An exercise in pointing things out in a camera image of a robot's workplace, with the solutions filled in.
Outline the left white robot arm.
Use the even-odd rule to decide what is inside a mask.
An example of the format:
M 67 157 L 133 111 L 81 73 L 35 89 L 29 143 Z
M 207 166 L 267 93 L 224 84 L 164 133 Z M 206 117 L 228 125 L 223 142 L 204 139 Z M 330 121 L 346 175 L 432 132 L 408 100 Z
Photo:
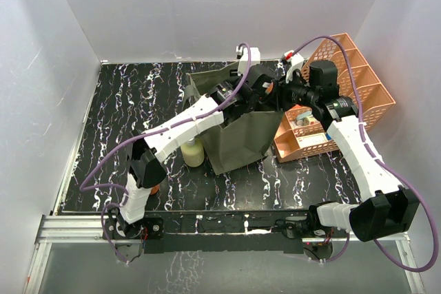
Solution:
M 141 233 L 153 188 L 167 177 L 163 162 L 177 149 L 200 149 L 217 175 L 265 157 L 282 117 L 274 72 L 256 64 L 243 80 L 232 74 L 236 68 L 188 75 L 184 99 L 193 97 L 194 103 L 130 147 L 127 191 L 117 216 L 125 237 Z

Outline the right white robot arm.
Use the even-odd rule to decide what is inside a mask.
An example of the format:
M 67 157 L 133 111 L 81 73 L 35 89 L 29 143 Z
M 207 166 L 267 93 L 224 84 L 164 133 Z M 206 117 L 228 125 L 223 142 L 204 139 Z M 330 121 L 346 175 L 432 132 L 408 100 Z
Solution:
M 278 82 L 278 100 L 285 110 L 306 106 L 342 152 L 360 190 L 361 204 L 322 202 L 308 210 L 308 231 L 324 236 L 332 227 L 352 232 L 362 242 L 405 232 L 420 204 L 416 195 L 372 156 L 374 146 L 359 122 L 358 106 L 340 95 L 338 70 L 331 61 L 314 61 L 309 79 L 298 68 Z

